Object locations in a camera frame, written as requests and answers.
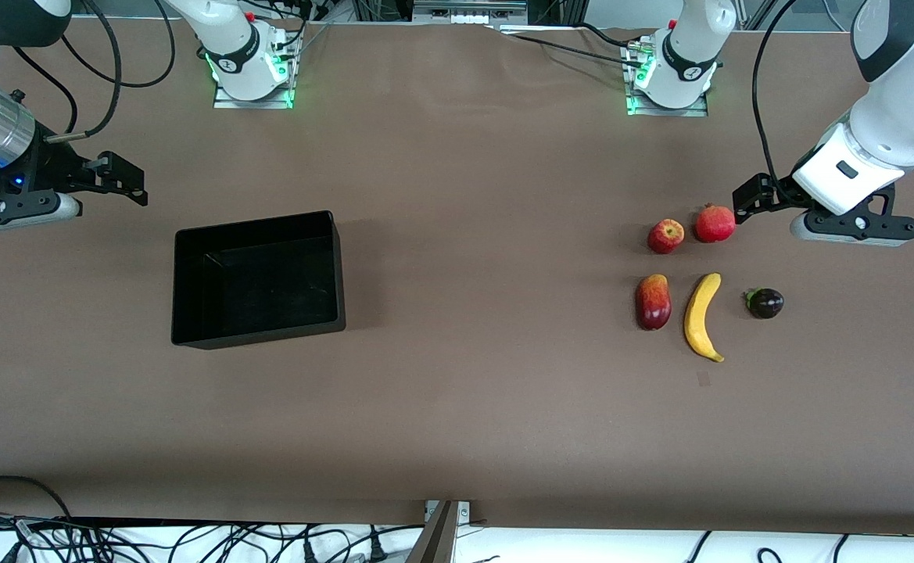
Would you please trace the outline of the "white power strip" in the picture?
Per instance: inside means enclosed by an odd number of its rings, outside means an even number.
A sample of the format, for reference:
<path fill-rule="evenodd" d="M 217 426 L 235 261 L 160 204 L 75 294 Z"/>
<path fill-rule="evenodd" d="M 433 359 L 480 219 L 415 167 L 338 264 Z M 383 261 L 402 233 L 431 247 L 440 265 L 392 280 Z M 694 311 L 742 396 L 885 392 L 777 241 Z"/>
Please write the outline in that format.
<path fill-rule="evenodd" d="M 527 0 L 411 0 L 410 21 L 428 24 L 529 24 Z"/>

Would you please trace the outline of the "dark purple eggplant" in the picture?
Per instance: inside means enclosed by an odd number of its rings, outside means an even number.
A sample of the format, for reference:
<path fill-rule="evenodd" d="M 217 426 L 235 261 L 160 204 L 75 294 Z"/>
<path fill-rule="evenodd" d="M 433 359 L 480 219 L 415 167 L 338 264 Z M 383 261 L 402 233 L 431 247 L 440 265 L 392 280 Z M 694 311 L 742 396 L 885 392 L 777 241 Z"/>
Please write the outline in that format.
<path fill-rule="evenodd" d="M 785 299 L 771 288 L 752 289 L 744 296 L 746 309 L 754 318 L 773 318 L 781 313 Z"/>

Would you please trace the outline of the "black plastic box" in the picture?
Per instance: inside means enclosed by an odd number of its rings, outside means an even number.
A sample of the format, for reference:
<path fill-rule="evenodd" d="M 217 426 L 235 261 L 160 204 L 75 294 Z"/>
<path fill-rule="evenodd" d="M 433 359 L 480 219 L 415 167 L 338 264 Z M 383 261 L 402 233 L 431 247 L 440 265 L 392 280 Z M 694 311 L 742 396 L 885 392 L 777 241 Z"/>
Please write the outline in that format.
<path fill-rule="evenodd" d="M 341 239 L 331 211 L 174 236 L 175 346 L 219 350 L 345 328 Z"/>

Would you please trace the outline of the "yellow banana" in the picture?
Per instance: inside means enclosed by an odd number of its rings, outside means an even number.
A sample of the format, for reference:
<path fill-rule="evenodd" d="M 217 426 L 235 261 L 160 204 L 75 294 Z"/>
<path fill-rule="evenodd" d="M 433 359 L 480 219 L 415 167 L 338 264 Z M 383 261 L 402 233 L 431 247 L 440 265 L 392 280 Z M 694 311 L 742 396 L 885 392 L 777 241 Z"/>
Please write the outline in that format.
<path fill-rule="evenodd" d="M 691 293 L 689 302 L 686 303 L 684 317 L 686 344 L 696 355 L 706 357 L 714 363 L 722 363 L 725 357 L 718 352 L 711 341 L 707 328 L 707 314 L 721 284 L 722 277 L 718 272 L 710 272 L 700 278 Z"/>

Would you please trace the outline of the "red pomegranate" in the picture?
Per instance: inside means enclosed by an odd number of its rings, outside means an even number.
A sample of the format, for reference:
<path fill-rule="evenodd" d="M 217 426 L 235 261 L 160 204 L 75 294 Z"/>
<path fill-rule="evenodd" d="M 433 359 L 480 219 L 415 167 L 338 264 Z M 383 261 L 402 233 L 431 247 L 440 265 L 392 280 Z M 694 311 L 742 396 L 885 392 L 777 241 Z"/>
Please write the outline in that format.
<path fill-rule="evenodd" d="M 697 214 L 694 234 L 700 242 L 724 242 L 734 235 L 736 228 L 737 219 L 731 208 L 707 204 Z"/>

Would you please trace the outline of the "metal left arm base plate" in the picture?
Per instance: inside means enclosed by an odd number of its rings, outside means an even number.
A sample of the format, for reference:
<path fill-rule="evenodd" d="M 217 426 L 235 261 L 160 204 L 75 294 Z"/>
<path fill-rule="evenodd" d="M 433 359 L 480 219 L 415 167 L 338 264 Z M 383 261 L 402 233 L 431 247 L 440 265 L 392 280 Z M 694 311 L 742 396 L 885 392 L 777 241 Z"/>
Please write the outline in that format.
<path fill-rule="evenodd" d="M 646 92 L 633 90 L 627 93 L 627 112 L 638 117 L 706 117 L 709 114 L 706 95 L 702 94 L 692 106 L 668 108 L 654 103 Z"/>

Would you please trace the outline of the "grey metal bracket beam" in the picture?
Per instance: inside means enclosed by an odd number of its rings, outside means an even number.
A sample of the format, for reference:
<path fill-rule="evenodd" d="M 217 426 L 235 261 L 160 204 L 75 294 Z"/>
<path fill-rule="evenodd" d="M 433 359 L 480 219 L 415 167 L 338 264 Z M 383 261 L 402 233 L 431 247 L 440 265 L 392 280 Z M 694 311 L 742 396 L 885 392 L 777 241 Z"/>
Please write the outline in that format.
<path fill-rule="evenodd" d="M 471 503 L 428 501 L 425 520 L 425 527 L 404 563 L 453 563 L 457 531 L 471 523 Z"/>

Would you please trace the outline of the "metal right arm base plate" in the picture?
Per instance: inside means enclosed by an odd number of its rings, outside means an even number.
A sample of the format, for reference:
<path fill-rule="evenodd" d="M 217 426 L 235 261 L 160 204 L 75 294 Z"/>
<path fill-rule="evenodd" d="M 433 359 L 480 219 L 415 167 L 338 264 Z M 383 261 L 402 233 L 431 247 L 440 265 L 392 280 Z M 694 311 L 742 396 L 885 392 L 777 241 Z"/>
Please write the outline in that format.
<path fill-rule="evenodd" d="M 272 86 L 267 95 L 261 96 L 259 99 L 238 99 L 238 97 L 232 96 L 225 89 L 225 86 L 235 86 L 236 93 L 249 94 L 260 93 L 261 87 L 254 86 L 252 82 L 245 82 L 245 80 L 218 79 L 217 76 L 213 76 L 213 78 L 214 83 L 216 83 L 214 85 L 216 90 L 214 90 L 213 94 L 214 108 L 282 110 L 295 106 L 296 80 L 289 80 L 279 84 L 264 82 L 264 86 Z"/>

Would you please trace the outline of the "red yellow apple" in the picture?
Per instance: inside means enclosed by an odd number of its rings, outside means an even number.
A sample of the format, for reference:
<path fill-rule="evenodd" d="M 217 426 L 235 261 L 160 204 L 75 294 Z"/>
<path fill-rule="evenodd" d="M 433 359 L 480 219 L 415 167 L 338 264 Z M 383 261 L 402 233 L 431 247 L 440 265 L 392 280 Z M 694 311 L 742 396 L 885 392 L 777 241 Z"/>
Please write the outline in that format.
<path fill-rule="evenodd" d="M 661 220 L 647 233 L 647 247 L 656 254 L 670 254 L 682 245 L 684 227 L 675 220 Z"/>

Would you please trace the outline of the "red orange mango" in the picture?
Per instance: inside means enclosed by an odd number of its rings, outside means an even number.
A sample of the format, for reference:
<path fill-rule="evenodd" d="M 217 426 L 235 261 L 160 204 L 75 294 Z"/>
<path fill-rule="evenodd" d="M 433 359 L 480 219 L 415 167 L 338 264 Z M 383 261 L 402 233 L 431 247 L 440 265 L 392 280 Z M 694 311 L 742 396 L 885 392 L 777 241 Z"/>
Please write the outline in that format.
<path fill-rule="evenodd" d="M 664 328 L 672 316 L 672 298 L 668 279 L 651 274 L 636 286 L 636 321 L 645 331 Z"/>

